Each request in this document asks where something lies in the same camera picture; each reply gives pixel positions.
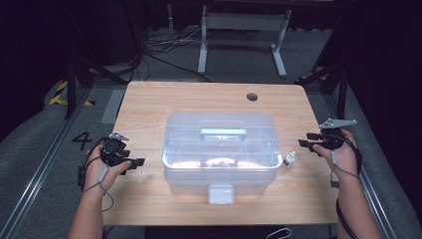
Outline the metal floor rail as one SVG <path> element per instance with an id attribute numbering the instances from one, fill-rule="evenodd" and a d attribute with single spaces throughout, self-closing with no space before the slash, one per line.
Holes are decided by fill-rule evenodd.
<path id="1" fill-rule="evenodd" d="M 50 169 L 58 157 L 59 150 L 63 145 L 66 135 L 68 134 L 77 114 L 83 107 L 91 91 L 92 90 L 89 88 L 82 88 L 74 103 L 69 105 L 72 112 L 67 119 L 64 119 L 61 122 L 45 155 L 26 184 L 25 189 L 12 213 L 8 217 L 8 220 L 2 227 L 2 230 L 0 231 L 0 239 L 13 239 L 16 232 L 19 230 L 22 221 L 26 217 L 42 185 L 44 184 Z"/>
<path id="2" fill-rule="evenodd" d="M 336 102 L 336 99 L 330 96 L 323 96 L 322 98 L 325 101 L 326 107 L 329 111 L 329 115 L 332 118 L 338 118 L 339 117 L 338 108 L 337 108 L 338 103 Z M 360 143 L 362 140 L 361 133 L 370 132 L 370 129 L 368 128 L 368 125 L 365 122 L 364 115 L 359 114 L 357 110 L 353 110 L 352 115 L 349 116 L 348 114 L 345 114 L 345 117 L 348 120 L 357 120 L 357 126 L 351 125 L 348 127 L 348 129 L 351 130 L 355 134 L 360 146 Z M 365 192 L 365 195 L 369 202 L 372 213 L 375 216 L 378 227 L 380 228 L 382 232 L 383 238 L 397 239 L 395 232 L 393 231 L 391 227 L 390 221 L 387 218 L 387 215 L 385 214 L 385 210 L 381 204 L 380 197 L 378 196 L 375 190 L 375 187 L 373 186 L 373 183 L 370 180 L 366 166 L 367 166 L 367 163 L 364 162 L 359 172 L 359 177 L 362 182 L 363 191 Z"/>

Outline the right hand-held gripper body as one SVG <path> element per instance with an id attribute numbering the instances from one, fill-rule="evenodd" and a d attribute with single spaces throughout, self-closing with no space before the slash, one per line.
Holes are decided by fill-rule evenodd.
<path id="1" fill-rule="evenodd" d="M 344 142 L 342 129 L 354 124 L 357 124 L 356 119 L 327 119 L 318 126 L 320 145 L 330 150 L 340 148 Z"/>

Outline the black metal stand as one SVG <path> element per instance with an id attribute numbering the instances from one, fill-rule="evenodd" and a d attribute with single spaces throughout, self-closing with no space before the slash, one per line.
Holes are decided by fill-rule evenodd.
<path id="1" fill-rule="evenodd" d="M 85 3 L 82 7 L 82 10 L 85 10 L 89 5 L 88 0 L 58 1 L 62 5 L 64 20 L 68 23 L 68 27 L 60 28 L 60 31 L 64 34 L 69 53 L 67 76 L 65 77 L 65 80 L 68 82 L 68 106 L 65 119 L 68 120 L 76 113 L 79 105 L 76 97 L 76 82 L 79 82 L 83 89 L 90 89 L 95 84 L 95 74 L 91 73 L 90 69 L 96 70 L 100 76 L 110 79 L 115 84 L 125 86 L 129 83 L 129 80 L 124 80 L 120 77 L 120 75 L 123 73 L 133 72 L 140 64 L 140 55 L 126 5 L 123 5 L 123 7 L 135 54 L 129 61 L 128 69 L 123 69 L 118 73 L 114 73 L 104 67 L 104 65 L 98 60 L 97 54 L 92 50 L 88 36 L 94 33 L 92 31 L 93 24 L 88 24 L 90 31 L 85 33 L 77 21 L 76 15 L 71 10 L 70 3 Z"/>
<path id="2" fill-rule="evenodd" d="M 317 57 L 312 74 L 295 80 L 296 85 L 304 87 L 325 77 L 318 90 L 322 95 L 331 95 L 338 89 L 335 115 L 340 119 L 345 115 L 349 56 L 344 37 L 349 32 L 349 24 L 349 16 L 343 14 Z"/>

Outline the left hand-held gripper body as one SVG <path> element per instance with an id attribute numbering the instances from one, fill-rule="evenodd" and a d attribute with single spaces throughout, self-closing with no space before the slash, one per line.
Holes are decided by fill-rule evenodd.
<path id="1" fill-rule="evenodd" d="M 127 137 L 117 132 L 111 133 L 105 139 L 101 152 L 101 159 L 106 165 L 118 165 L 129 157 L 130 151 L 125 150 L 125 140 L 127 140 Z"/>

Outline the person's left hand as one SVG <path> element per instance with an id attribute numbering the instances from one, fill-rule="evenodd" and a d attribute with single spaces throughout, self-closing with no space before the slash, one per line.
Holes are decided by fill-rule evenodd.
<path id="1" fill-rule="evenodd" d="M 131 162 L 128 160 L 116 166 L 106 165 L 101 159 L 102 149 L 103 146 L 100 144 L 91 151 L 83 196 L 96 195 L 102 199 L 116 178 L 131 166 Z"/>

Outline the clear plastic storage box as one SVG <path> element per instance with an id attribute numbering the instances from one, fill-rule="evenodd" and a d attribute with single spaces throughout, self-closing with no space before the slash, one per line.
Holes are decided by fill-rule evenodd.
<path id="1" fill-rule="evenodd" d="M 162 165 L 174 193 L 232 204 L 236 195 L 264 193 L 282 161 L 268 115 L 174 113 L 167 119 Z"/>

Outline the white metal desk frame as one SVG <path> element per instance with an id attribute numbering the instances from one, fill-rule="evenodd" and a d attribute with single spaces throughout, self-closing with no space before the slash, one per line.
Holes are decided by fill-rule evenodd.
<path id="1" fill-rule="evenodd" d="M 204 75 L 207 64 L 207 31 L 212 30 L 251 30 L 273 31 L 278 33 L 278 40 L 270 46 L 273 59 L 281 78 L 287 76 L 287 71 L 281 55 L 281 47 L 288 30 L 292 11 L 286 10 L 281 15 L 213 13 L 207 5 L 202 6 L 200 21 L 201 46 L 197 72 Z"/>

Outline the yellow black floor tape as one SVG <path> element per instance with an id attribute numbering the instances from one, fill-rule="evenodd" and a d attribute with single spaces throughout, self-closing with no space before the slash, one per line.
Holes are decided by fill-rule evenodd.
<path id="1" fill-rule="evenodd" d="M 61 105 L 66 106 L 68 104 L 67 100 L 62 99 L 62 94 L 65 91 L 66 87 L 68 86 L 68 82 L 63 80 L 57 87 L 54 95 L 50 99 L 50 105 Z"/>

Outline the person's right hand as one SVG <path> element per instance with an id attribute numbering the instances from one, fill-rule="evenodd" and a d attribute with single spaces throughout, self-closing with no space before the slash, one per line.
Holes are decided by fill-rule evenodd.
<path id="1" fill-rule="evenodd" d="M 355 140 L 349 131 L 343 129 L 342 133 L 349 143 L 345 142 L 336 150 L 329 150 L 316 144 L 314 150 L 325 158 L 329 168 L 338 178 L 339 183 L 359 182 L 354 152 Z"/>

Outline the small white dropper bottle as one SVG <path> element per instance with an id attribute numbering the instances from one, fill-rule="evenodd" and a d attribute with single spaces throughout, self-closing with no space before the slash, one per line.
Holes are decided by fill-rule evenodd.
<path id="1" fill-rule="evenodd" d="M 290 168 L 296 160 L 296 153 L 294 151 L 288 153 L 283 160 L 283 168 Z"/>

